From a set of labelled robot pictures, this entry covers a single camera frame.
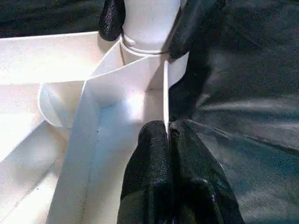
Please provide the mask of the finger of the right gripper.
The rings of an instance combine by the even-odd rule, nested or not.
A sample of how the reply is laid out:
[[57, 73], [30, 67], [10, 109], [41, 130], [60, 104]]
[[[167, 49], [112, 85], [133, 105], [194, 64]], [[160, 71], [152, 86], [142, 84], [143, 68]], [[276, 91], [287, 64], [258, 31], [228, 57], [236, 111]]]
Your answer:
[[192, 48], [207, 49], [221, 29], [224, 0], [187, 0], [180, 11], [169, 44], [169, 55], [178, 59]]
[[105, 41], [115, 41], [123, 32], [124, 0], [106, 0], [99, 19], [99, 35]]

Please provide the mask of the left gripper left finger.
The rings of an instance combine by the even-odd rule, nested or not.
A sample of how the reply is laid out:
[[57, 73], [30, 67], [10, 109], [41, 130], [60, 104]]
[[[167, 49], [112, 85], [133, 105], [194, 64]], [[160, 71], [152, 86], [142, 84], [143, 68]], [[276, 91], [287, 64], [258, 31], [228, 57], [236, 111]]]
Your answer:
[[170, 224], [173, 221], [173, 178], [164, 122], [146, 123], [125, 169], [118, 223]]

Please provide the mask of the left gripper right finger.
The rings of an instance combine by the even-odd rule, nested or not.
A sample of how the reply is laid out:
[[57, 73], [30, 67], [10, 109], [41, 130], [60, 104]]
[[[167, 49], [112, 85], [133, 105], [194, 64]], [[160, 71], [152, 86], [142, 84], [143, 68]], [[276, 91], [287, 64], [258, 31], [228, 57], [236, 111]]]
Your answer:
[[170, 124], [176, 224], [243, 224], [218, 161], [186, 121]]

